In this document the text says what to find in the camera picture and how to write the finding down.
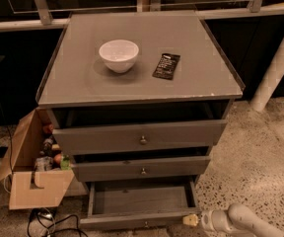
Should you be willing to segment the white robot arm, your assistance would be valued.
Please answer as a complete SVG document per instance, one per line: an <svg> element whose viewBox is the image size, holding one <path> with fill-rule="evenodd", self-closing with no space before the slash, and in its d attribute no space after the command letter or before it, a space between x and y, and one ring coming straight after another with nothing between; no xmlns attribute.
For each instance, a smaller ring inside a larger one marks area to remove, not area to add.
<svg viewBox="0 0 284 237"><path fill-rule="evenodd" d="M182 218L182 224L231 237L284 237L284 231L259 218L247 206L232 203L226 210L203 210Z"/></svg>

